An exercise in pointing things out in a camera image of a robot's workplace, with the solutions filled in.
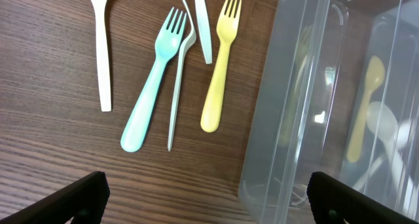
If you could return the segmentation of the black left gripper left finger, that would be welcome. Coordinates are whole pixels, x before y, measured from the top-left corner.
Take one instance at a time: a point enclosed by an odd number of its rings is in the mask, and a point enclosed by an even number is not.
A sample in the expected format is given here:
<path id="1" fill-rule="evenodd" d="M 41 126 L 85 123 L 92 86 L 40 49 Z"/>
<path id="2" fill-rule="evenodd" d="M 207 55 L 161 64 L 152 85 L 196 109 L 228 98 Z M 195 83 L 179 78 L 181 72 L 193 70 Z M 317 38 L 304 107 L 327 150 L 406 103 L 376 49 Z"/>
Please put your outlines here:
<path id="1" fill-rule="evenodd" d="M 96 171 L 1 220 L 1 224 L 100 223 L 110 189 L 104 172 Z"/>

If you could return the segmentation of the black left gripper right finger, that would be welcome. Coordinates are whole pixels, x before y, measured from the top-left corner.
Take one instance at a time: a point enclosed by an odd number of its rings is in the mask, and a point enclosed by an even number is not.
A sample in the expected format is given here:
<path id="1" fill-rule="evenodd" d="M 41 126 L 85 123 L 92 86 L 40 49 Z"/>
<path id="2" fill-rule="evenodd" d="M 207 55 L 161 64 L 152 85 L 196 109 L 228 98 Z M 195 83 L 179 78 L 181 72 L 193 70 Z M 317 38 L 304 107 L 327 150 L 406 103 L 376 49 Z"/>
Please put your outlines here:
<path id="1" fill-rule="evenodd" d="M 323 172 L 312 173 L 306 193 L 317 224 L 416 224 Z"/>

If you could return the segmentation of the white plastic spoon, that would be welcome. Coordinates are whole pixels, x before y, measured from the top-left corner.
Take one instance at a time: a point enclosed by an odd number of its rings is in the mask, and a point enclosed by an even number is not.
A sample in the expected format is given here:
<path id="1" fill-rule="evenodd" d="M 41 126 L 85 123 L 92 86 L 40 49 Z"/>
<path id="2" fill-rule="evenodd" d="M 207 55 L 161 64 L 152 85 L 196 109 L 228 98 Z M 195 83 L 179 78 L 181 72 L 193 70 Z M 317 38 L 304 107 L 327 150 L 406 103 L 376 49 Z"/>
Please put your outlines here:
<path id="1" fill-rule="evenodd" d="M 367 182 L 367 176 L 373 175 L 384 159 L 387 159 L 390 162 L 393 185 L 398 189 L 397 196 L 405 196 L 403 213 L 411 219 L 415 219 L 418 212 L 418 180 L 417 175 L 402 159 L 401 152 L 408 145 L 415 125 L 416 123 L 410 119 L 398 122 L 391 109 L 382 102 L 370 103 L 367 127 L 383 143 L 385 153 L 373 162 L 371 171 L 365 172 L 352 186 L 356 191 L 360 191 Z"/>

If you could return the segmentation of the yellow spoon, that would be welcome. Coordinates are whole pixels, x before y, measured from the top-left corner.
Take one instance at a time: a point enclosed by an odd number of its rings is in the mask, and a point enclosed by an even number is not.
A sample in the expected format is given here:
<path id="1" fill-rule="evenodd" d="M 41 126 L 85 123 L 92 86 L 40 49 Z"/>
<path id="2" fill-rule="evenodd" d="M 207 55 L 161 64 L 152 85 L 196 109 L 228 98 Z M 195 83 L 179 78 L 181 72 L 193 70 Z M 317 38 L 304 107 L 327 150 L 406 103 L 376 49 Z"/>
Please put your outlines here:
<path id="1" fill-rule="evenodd" d="M 363 95 L 346 152 L 349 162 L 357 162 L 361 156 L 369 102 L 373 92 L 384 82 L 385 72 L 382 60 L 378 56 L 372 56 L 365 74 Z"/>

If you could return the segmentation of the teal thick-handled fork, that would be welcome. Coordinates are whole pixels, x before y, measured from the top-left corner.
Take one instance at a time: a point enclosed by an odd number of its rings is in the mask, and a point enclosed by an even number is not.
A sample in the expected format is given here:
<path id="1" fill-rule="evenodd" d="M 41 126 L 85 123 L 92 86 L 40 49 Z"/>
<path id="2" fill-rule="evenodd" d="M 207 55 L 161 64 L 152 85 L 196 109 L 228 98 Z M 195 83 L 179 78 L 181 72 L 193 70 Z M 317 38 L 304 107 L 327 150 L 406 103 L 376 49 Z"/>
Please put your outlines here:
<path id="1" fill-rule="evenodd" d="M 155 62 L 120 139 L 127 152 L 136 152 L 143 145 L 166 65 L 179 51 L 186 19 L 186 13 L 173 7 L 158 33 Z"/>

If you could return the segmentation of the thin translucent white fork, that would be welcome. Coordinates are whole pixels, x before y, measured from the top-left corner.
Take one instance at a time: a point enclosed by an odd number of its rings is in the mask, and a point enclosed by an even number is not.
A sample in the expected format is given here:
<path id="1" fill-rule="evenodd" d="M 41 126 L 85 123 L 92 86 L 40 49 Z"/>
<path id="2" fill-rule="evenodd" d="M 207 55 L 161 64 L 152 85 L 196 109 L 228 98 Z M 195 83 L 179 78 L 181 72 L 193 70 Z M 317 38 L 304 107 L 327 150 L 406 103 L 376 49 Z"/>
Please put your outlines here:
<path id="1" fill-rule="evenodd" d="M 168 151 L 172 150 L 172 145 L 173 145 L 173 138 L 174 138 L 174 132 L 175 132 L 175 124 L 176 124 L 177 109 L 178 109 L 179 96 L 180 96 L 180 90 L 181 90 L 181 80 L 182 80 L 183 64 L 184 64 L 185 56 L 186 56 L 187 51 L 190 49 L 190 47 L 193 46 L 193 44 L 195 44 L 196 42 L 196 30 L 194 28 L 189 6 L 186 0 L 182 0 L 182 2 L 187 11 L 187 16 L 189 18 L 191 30 L 190 30 L 190 33 L 182 41 L 181 46 L 179 48 L 177 73 L 176 73 L 176 78 L 175 78 L 173 100 L 172 100 L 172 107 L 171 107 L 171 114 L 170 114 L 170 127 L 168 131 Z"/>

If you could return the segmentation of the cream fork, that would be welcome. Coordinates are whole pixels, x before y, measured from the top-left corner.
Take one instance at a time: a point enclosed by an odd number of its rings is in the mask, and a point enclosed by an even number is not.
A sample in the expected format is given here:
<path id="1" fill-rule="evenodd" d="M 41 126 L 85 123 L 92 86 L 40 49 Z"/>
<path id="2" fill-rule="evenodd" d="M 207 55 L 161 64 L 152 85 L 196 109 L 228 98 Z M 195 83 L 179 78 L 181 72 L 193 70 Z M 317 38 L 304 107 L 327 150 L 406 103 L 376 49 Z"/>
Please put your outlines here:
<path id="1" fill-rule="evenodd" d="M 112 110 L 111 74 L 105 25 L 105 8 L 107 0 L 91 0 L 96 21 L 96 64 L 98 72 L 98 89 L 100 105 L 103 112 Z"/>

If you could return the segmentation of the yellow thick-handled fork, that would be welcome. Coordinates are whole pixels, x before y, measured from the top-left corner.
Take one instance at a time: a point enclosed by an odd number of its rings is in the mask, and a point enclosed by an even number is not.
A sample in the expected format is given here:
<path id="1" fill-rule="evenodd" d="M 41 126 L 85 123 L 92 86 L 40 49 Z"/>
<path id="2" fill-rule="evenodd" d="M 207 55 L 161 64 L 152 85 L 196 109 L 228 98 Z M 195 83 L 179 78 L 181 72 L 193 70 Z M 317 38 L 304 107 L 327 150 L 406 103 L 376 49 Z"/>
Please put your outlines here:
<path id="1" fill-rule="evenodd" d="M 214 132 L 219 127 L 228 57 L 231 44 L 237 36 L 241 6 L 242 0 L 225 0 L 217 21 L 216 31 L 220 40 L 220 47 L 200 120 L 200 126 L 205 132 Z"/>

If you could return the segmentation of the white long plastic fork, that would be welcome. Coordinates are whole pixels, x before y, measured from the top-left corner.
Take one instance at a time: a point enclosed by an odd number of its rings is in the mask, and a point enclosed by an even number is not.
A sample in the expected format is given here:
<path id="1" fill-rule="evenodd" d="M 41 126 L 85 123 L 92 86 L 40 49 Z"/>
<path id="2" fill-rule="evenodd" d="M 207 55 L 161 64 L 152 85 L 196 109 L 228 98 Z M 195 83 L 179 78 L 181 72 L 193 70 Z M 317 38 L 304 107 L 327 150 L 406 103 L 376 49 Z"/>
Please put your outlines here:
<path id="1" fill-rule="evenodd" d="M 200 43 L 206 64 L 212 63 L 211 31 L 205 0 L 194 0 Z"/>

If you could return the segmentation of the clear right plastic container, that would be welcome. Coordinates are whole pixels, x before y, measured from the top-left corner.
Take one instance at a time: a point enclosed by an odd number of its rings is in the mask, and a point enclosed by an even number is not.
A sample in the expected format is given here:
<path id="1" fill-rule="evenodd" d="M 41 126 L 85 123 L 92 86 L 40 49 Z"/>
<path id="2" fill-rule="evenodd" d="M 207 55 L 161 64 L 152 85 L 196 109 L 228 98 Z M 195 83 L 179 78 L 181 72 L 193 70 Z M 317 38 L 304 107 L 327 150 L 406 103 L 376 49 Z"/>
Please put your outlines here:
<path id="1" fill-rule="evenodd" d="M 383 13 L 393 24 L 390 53 L 386 56 L 387 73 L 382 103 L 387 105 L 398 122 L 412 120 L 416 123 L 408 145 L 401 156 L 418 180 L 418 0 L 397 0 L 396 7 Z M 388 162 L 390 179 L 390 162 Z M 392 197 L 387 205 L 403 213 L 404 195 L 391 182 Z"/>

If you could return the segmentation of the clear plastic container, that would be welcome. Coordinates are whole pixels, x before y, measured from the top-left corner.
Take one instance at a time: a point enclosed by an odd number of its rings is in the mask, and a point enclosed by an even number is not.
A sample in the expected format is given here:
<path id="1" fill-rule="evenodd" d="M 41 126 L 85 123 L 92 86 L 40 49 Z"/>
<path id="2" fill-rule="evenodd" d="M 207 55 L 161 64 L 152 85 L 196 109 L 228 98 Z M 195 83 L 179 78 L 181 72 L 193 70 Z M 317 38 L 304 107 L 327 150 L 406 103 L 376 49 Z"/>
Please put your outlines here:
<path id="1" fill-rule="evenodd" d="M 416 123 L 408 145 L 401 156 L 418 180 L 418 0 L 397 0 L 396 7 L 383 13 L 393 24 L 390 53 L 386 56 L 387 73 L 382 103 L 387 105 L 398 122 L 412 120 Z M 390 162 L 388 162 L 390 179 Z M 403 213 L 404 195 L 391 182 L 392 197 L 387 205 Z"/>
<path id="2" fill-rule="evenodd" d="M 279 0 L 238 189 L 256 222 L 313 222 L 312 173 L 352 188 L 385 153 L 366 120 L 359 160 L 346 158 L 372 56 L 386 72 L 369 104 L 382 102 L 394 29 L 383 13 L 397 4 Z M 396 211 L 387 205 L 391 182 L 384 159 L 358 192 Z"/>

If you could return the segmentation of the clear left plastic container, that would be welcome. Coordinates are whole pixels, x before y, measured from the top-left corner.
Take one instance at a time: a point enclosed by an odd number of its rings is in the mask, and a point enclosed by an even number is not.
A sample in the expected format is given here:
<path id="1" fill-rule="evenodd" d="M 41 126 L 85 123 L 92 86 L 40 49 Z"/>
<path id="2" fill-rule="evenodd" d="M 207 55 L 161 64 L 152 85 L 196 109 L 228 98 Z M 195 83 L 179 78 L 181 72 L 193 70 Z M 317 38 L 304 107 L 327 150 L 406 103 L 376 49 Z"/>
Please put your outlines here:
<path id="1" fill-rule="evenodd" d="M 383 13 L 397 4 L 279 0 L 238 189 L 256 222 L 313 222 L 312 173 L 352 188 L 385 153 L 366 120 L 359 160 L 346 158 L 372 56 L 386 72 L 369 104 L 382 102 L 394 29 Z M 358 192 L 396 211 L 387 205 L 391 182 L 384 159 Z"/>

